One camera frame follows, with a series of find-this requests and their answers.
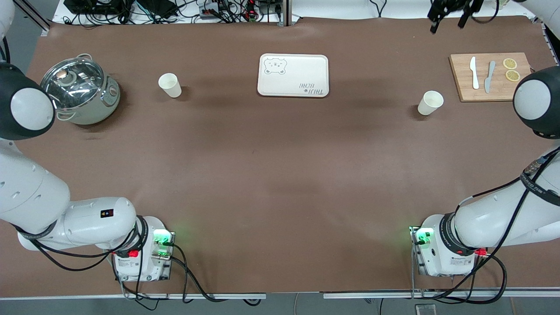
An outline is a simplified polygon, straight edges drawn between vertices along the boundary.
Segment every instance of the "knife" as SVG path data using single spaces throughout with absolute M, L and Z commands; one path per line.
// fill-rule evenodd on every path
M 470 70 L 473 71 L 473 89 L 478 90 L 477 58 L 475 56 L 470 60 Z
M 496 62 L 494 60 L 490 61 L 490 68 L 488 69 L 488 77 L 484 79 L 484 90 L 486 93 L 490 93 L 490 81 L 492 81 L 492 74 L 494 73 L 494 68 Z

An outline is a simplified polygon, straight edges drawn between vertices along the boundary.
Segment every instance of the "yellow lemon slice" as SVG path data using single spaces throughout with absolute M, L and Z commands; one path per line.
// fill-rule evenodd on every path
M 506 78 L 511 82 L 517 82 L 519 81 L 519 79 L 521 79 L 521 76 L 519 75 L 519 72 L 515 70 L 508 70 L 506 72 Z
M 506 67 L 506 69 L 513 70 L 517 68 L 517 62 L 511 58 L 506 58 L 503 60 L 503 66 Z

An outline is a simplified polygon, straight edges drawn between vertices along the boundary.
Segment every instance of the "gray floor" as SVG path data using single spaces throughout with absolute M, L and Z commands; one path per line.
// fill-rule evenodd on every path
M 47 18 L 53 16 L 58 0 L 30 0 L 30 2 Z M 8 32 L 12 63 L 26 72 L 33 58 L 40 29 L 16 10 L 16 18 Z M 266 314 L 286 315 L 292 314 L 294 309 L 294 294 L 269 294 L 258 307 L 250 307 L 242 301 L 228 301 L 223 303 L 210 303 L 196 300 L 188 305 L 180 301 L 163 301 L 158 309 L 149 312 L 140 305 L 124 299 L 52 299 L 52 300 L 14 300 L 0 301 L 1 315 L 97 315 L 97 314 L 180 314 L 188 312 L 198 314 Z M 375 300 L 367 304 L 362 299 L 356 300 L 324 300 L 321 294 L 300 294 L 297 302 L 299 315 L 340 315 L 340 314 L 370 314 L 379 313 L 379 302 Z M 413 315 L 415 304 L 425 304 L 424 301 L 405 299 L 385 299 L 382 313 Z M 488 315 L 540 315 L 560 314 L 560 299 L 558 298 L 502 298 L 492 305 L 444 305 L 436 303 L 438 314 L 488 314 Z

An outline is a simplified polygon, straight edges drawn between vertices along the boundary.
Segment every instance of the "white rectangular tray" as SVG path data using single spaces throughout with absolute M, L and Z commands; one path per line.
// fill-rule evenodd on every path
M 264 54 L 257 90 L 263 96 L 324 98 L 329 93 L 329 60 L 323 55 Z

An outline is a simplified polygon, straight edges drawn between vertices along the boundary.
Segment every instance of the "brown tabletop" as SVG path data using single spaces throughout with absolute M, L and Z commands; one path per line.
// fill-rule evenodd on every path
M 444 20 L 436 35 L 426 19 L 54 25 L 39 39 L 29 76 L 40 81 L 55 63 L 87 52 L 123 97 L 100 124 L 57 121 L 17 145 L 66 181 L 73 200 L 124 196 L 139 214 L 160 218 L 208 292 L 408 289 L 408 226 L 511 180 L 551 145 L 511 102 L 460 103 L 448 60 L 525 52 L 535 69 L 553 66 L 540 25 L 525 17 L 456 24 Z M 330 94 L 259 96 L 263 53 L 327 56 Z M 157 86 L 165 72 L 179 77 L 180 98 Z M 422 118 L 416 104 L 427 90 L 445 104 Z M 559 286 L 559 244 L 502 249 L 508 285 Z M 5 222 L 0 252 L 2 297 L 120 293 L 108 263 L 63 271 L 23 249 Z M 482 273 L 477 287 L 499 285 L 496 270 Z M 142 289 L 178 293 L 182 280 L 175 266 L 171 280 Z M 448 279 L 417 280 L 449 287 Z

